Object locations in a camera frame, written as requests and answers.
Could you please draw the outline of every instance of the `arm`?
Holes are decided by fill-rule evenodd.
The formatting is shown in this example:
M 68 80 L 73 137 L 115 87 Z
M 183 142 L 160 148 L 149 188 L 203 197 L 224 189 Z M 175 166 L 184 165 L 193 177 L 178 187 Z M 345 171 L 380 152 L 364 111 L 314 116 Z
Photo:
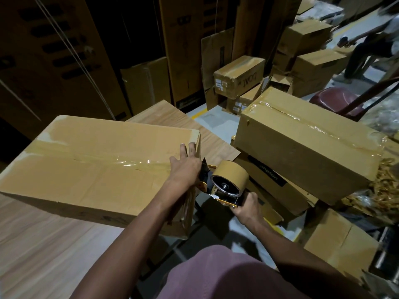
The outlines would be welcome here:
M 170 158 L 170 175 L 148 206 L 123 230 L 84 276 L 71 299 L 127 299 L 140 275 L 151 243 L 176 201 L 196 183 L 201 161 L 195 144 L 180 145 L 180 160 Z
M 255 193 L 249 193 L 244 205 L 233 212 L 259 239 L 282 277 L 307 296 L 312 299 L 373 298 L 327 262 L 274 231 L 263 219 Z
M 382 24 L 381 26 L 378 26 L 378 27 L 368 31 L 368 32 L 360 34 L 357 37 L 354 37 L 353 39 L 349 40 L 348 44 L 349 45 L 355 45 L 358 40 L 360 40 L 362 38 L 365 38 L 369 34 L 377 34 L 377 33 L 381 32 L 381 31 L 383 31 L 388 26 L 388 24 L 389 24 L 389 21 L 387 23 L 385 23 L 385 24 Z

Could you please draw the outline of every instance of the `sneaker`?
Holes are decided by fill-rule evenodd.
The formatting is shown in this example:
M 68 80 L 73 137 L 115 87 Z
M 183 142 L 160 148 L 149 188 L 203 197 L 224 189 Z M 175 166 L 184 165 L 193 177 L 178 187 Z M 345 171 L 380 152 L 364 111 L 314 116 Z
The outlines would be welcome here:
M 336 77 L 332 78 L 334 82 L 340 82 L 344 84 L 352 84 L 352 79 L 346 78 L 344 74 L 337 75 Z

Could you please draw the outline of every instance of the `maroon shirt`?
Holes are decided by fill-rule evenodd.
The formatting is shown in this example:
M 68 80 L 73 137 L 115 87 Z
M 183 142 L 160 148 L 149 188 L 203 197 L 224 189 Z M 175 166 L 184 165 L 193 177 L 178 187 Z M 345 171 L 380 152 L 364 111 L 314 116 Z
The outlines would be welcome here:
M 173 268 L 157 299 L 309 299 L 251 256 L 210 246 Z

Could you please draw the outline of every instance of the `person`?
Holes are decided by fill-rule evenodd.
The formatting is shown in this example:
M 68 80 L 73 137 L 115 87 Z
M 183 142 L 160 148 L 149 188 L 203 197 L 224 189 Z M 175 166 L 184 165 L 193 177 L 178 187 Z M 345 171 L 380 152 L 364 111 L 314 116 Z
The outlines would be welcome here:
M 201 161 L 195 151 L 194 143 L 188 155 L 186 146 L 180 146 L 180 160 L 170 158 L 170 175 L 159 192 L 94 263 L 70 298 L 129 298 L 169 211 L 197 183 Z M 261 241 L 279 272 L 246 254 L 210 246 L 173 268 L 157 299 L 372 298 L 328 263 L 275 232 L 263 219 L 255 193 L 232 211 Z
M 352 83 L 357 69 L 363 64 L 367 56 L 377 55 L 390 58 L 399 52 L 399 15 L 395 15 L 390 21 L 378 26 L 366 33 L 349 40 L 347 46 L 355 45 L 362 38 L 366 38 L 353 50 L 349 58 L 344 74 L 333 78 L 336 82 Z

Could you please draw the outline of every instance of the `yellow floor line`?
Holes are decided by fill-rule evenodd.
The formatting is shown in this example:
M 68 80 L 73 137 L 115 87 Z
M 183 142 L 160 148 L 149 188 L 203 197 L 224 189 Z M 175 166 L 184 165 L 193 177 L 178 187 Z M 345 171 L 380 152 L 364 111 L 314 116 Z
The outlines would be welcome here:
M 208 110 L 205 108 L 204 110 L 201 110 L 200 112 L 198 112 L 197 114 L 193 115 L 191 118 L 195 119 L 200 115 L 203 115 L 204 113 L 206 113 Z
M 359 24 L 360 22 L 363 22 L 364 20 L 366 20 L 367 18 L 369 18 L 371 15 L 375 14 L 377 10 L 378 10 L 378 9 L 376 9 L 376 10 L 372 11 L 371 13 L 365 15 L 364 17 L 362 17 L 362 18 L 360 18 L 360 19 L 358 19 L 358 20 L 352 22 L 351 24 L 346 25 L 346 26 L 345 26 L 344 28 L 342 28 L 340 31 L 338 31 L 337 33 L 335 33 L 335 34 L 333 35 L 333 38 L 336 38 L 337 36 L 343 34 L 344 32 L 348 31 L 349 29 L 351 29 L 353 26 Z

